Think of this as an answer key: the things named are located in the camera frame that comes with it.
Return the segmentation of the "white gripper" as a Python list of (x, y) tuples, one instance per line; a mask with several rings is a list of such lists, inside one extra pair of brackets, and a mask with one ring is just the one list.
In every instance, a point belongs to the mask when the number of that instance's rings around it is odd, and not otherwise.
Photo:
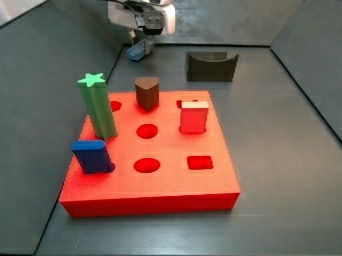
[(172, 0), (106, 0), (109, 21), (129, 28), (130, 44), (136, 44), (135, 30), (145, 35), (145, 55), (153, 49), (153, 36), (175, 32), (176, 15)]

